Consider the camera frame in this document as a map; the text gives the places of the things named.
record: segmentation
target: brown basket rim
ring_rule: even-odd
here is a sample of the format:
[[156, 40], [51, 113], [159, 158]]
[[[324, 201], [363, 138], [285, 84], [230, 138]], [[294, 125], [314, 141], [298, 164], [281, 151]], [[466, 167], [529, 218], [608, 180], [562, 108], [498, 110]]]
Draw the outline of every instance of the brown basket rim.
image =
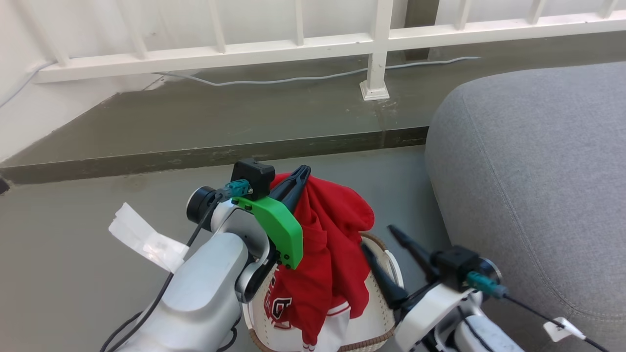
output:
[[[387, 250], [387, 246], [385, 246], [385, 243], [380, 238], [374, 236], [373, 234], [371, 234], [368, 231], [361, 231], [360, 233], [361, 233], [362, 237], [365, 237], [366, 239], [372, 240], [374, 243], [376, 243], [376, 245], [378, 245], [383, 251]], [[378, 337], [367, 339], [367, 340], [361, 341], [361, 342], [345, 344], [344, 346], [341, 346], [339, 348], [338, 352], [348, 352], [348, 351], [352, 351], [354, 349], [365, 348], [365, 347], [371, 346], [373, 344], [385, 342], [389, 338], [393, 337], [395, 330], [396, 330], [395, 326], [392, 326], [389, 331], [387, 331], [386, 333], [384, 333], [384, 334], [382, 334], [382, 335], [380, 335]], [[252, 342], [254, 342], [254, 344], [256, 344], [257, 347], [262, 352], [278, 352], [278, 351], [274, 351], [273, 349], [271, 349], [271, 348], [267, 347], [266, 345], [264, 345], [261, 342], [261, 340], [259, 339], [259, 337], [257, 336], [257, 333], [256, 333], [256, 331], [254, 331], [254, 329], [249, 329], [249, 332], [250, 332], [250, 337], [252, 338]]]

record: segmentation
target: white cable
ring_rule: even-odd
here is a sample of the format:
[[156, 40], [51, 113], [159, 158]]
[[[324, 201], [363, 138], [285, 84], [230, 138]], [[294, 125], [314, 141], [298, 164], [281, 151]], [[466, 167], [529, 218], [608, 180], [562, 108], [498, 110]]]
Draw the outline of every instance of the white cable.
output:
[[9, 98], [4, 100], [1, 104], [0, 104], [0, 108], [2, 108], [6, 103], [8, 103], [11, 99], [15, 98], [15, 96], [22, 91], [22, 89], [24, 89], [24, 87], [33, 79], [33, 77], [35, 77], [35, 75], [37, 74], [37, 72], [43, 70], [44, 68], [55, 64], [56, 62], [53, 63], [45, 63], [39, 67], [37, 67], [30, 76], [28, 76], [28, 78], [26, 78], [26, 80], [24, 81], [24, 83], [22, 83], [22, 85], [13, 93], [9, 95]]
[[[464, 56], [462, 58], [456, 58], [456, 59], [451, 59], [447, 61], [423, 61], [419, 63], [406, 63], [403, 65], [387, 66], [385, 69], [393, 70], [396, 68], [405, 68], [405, 67], [422, 66], [422, 65], [445, 65], [445, 64], [454, 63], [454, 62], [461, 61], [461, 60], [473, 60], [473, 59], [480, 59], [480, 58], [476, 56]], [[273, 85], [276, 83], [286, 83], [286, 82], [293, 82], [293, 81], [328, 80], [329, 78], [349, 76], [349, 75], [353, 75], [355, 73], [364, 72], [364, 71], [367, 71], [367, 68], [360, 68], [358, 70], [354, 70], [350, 72], [335, 73], [334, 75], [321, 76], [321, 77], [294, 77], [294, 78], [287, 78], [285, 80], [277, 80], [277, 81], [232, 81], [232, 82], [224, 82], [224, 83], [214, 83], [214, 82], [203, 80], [201, 78], [197, 78], [194, 76], [179, 75], [178, 73], [171, 73], [169, 71], [168, 72], [153, 72], [153, 73], [155, 75], [186, 78], [188, 80], [198, 81], [198, 82], [205, 83], [207, 85], [211, 85], [214, 87], [221, 87], [221, 86], [230, 86], [230, 85]]]

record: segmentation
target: cable connector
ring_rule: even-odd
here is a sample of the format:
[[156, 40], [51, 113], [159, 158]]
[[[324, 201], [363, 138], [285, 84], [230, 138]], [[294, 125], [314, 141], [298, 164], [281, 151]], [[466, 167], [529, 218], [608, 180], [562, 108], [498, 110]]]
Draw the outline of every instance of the cable connector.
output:
[[506, 286], [498, 285], [494, 280], [476, 271], [470, 271], [467, 275], [468, 286], [481, 291], [491, 297], [502, 299], [508, 293]]
[[242, 179], [227, 183], [223, 188], [216, 190], [215, 195], [217, 199], [217, 195], [221, 194], [220, 202], [225, 202], [232, 197], [244, 197], [252, 192], [250, 182]]

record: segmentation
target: white wall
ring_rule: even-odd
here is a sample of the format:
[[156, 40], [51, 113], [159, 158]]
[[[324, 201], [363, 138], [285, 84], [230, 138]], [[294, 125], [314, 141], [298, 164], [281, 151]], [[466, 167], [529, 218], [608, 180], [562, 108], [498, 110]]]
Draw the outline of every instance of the white wall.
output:
[[[500, 19], [526, 18], [533, 0], [474, 0], [468, 22], [497, 21]], [[542, 16], [591, 13], [598, 11], [603, 0], [548, 0]], [[439, 0], [435, 24], [452, 24], [456, 19], [459, 0]], [[626, 1], [620, 1], [617, 9], [626, 9]]]
[[[36, 67], [53, 60], [25, 24], [19, 3], [0, 0], [0, 101]], [[127, 53], [130, 40], [115, 0], [30, 0], [71, 57]], [[149, 50], [215, 44], [206, 0], [125, 0]], [[393, 27], [404, 24], [397, 0]], [[376, 0], [304, 0], [305, 36], [369, 31]], [[293, 0], [218, 0], [227, 44], [294, 37]], [[125, 76], [28, 85], [0, 108], [0, 161], [68, 123], [116, 92], [140, 90], [158, 77]]]

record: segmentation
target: gray floor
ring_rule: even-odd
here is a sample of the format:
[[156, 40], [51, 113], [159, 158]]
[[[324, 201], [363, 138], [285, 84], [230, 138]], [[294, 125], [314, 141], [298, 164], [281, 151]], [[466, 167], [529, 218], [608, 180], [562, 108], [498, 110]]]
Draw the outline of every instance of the gray floor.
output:
[[[358, 191], [376, 214], [373, 233], [396, 255], [412, 291], [422, 285], [423, 275], [385, 226], [406, 229], [431, 250], [449, 246], [423, 150], [395, 148], [271, 164], [278, 172], [290, 172], [306, 163], [316, 177]], [[223, 185], [230, 172], [230, 166], [223, 166], [27, 185], [0, 196], [0, 349], [99, 348], [122, 321], [145, 308], [166, 276], [108, 233], [115, 211], [128, 202], [156, 230], [185, 241], [194, 228], [185, 218], [188, 196], [201, 185]], [[239, 329], [231, 351], [257, 351], [242, 323]]]
[[[383, 101], [362, 100], [358, 84], [365, 73], [265, 86], [212, 87], [178, 81], [156, 90], [124, 93], [0, 166], [428, 126], [443, 98], [462, 83], [530, 68], [623, 61], [626, 35], [581, 34], [433, 48], [430, 60], [459, 56], [482, 59], [389, 70], [386, 83], [391, 99]], [[395, 52], [387, 63], [403, 60], [402, 52]], [[278, 80], [331, 75], [366, 66], [365, 57], [348, 57], [217, 68], [197, 76], [216, 82]]]

